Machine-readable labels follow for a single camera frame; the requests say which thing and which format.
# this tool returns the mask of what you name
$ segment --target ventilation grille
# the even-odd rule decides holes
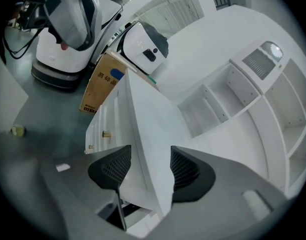
[[[175,150],[171,154],[171,170],[175,178],[174,191],[190,185],[200,175],[197,165]]]
[[[273,42],[267,41],[261,45],[261,48],[279,62],[284,56],[283,51]]]
[[[243,62],[255,72],[255,74],[261,79],[264,80],[266,76],[273,70],[276,66],[275,63],[268,58],[262,51],[256,49],[246,58],[243,59]]]
[[[131,150],[124,152],[119,157],[105,163],[102,171],[107,176],[122,184],[128,170],[131,167]]]

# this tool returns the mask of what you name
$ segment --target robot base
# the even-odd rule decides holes
[[[84,75],[83,73],[83,69],[77,73],[65,73],[39,62],[36,58],[32,63],[31,70],[34,78],[47,85],[66,90],[76,88]]]

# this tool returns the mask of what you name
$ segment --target cable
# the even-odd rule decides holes
[[[32,37],[32,39],[30,41],[28,41],[21,49],[19,49],[18,51],[12,51],[9,46],[8,43],[6,41],[5,35],[3,35],[3,43],[5,45],[5,48],[8,50],[9,54],[12,56],[13,59],[18,60],[20,58],[22,58],[24,56],[24,54],[27,52],[28,48],[31,46],[31,44],[33,43],[34,39],[38,36],[39,33],[41,33],[43,29],[38,29],[37,32],[35,33],[35,35]],[[25,51],[23,52],[23,54],[20,57],[15,57],[14,55],[16,55],[17,53],[19,53],[21,50],[23,50],[26,47]]]

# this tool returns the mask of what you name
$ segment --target gray floor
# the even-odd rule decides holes
[[[20,49],[32,36],[12,28],[5,32],[13,51]],[[93,116],[79,111],[79,106],[90,72],[73,92],[54,89],[34,79],[30,70],[37,41],[38,38],[19,60],[5,52],[7,68],[29,96],[15,123],[25,126],[25,138],[54,159],[83,155],[85,132]]]

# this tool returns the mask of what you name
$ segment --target cardboard box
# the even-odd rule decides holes
[[[126,69],[133,70],[157,89],[153,81],[134,64],[120,54],[108,50],[99,60],[88,82],[79,110],[95,114],[118,81],[124,76]]]

